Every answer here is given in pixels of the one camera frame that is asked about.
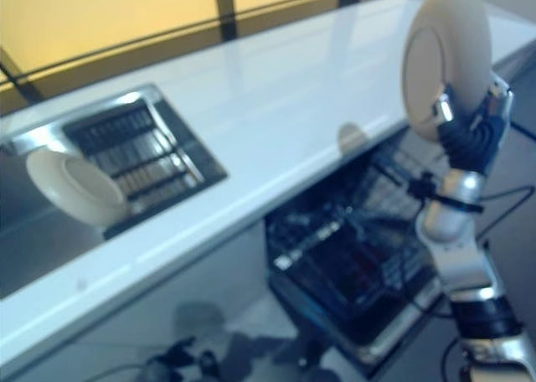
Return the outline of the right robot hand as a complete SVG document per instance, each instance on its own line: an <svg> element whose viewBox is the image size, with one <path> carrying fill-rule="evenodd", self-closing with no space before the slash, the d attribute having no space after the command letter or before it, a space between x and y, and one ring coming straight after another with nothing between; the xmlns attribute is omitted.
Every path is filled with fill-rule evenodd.
<svg viewBox="0 0 536 382"><path fill-rule="evenodd" d="M456 104L451 87L446 86L433 105L438 141L450 167L487 176L508 134L514 93L497 73L476 110L466 113Z"/></svg>

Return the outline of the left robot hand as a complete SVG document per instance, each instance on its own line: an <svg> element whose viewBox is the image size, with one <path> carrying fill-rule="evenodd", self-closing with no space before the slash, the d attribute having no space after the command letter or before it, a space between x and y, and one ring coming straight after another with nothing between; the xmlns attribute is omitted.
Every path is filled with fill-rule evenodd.
<svg viewBox="0 0 536 382"><path fill-rule="evenodd" d="M221 381L218 360L212 350L192 354L195 338L179 340L163 354L151 357L142 367L140 381L187 381L182 369L195 367L199 377L193 381Z"/></svg>

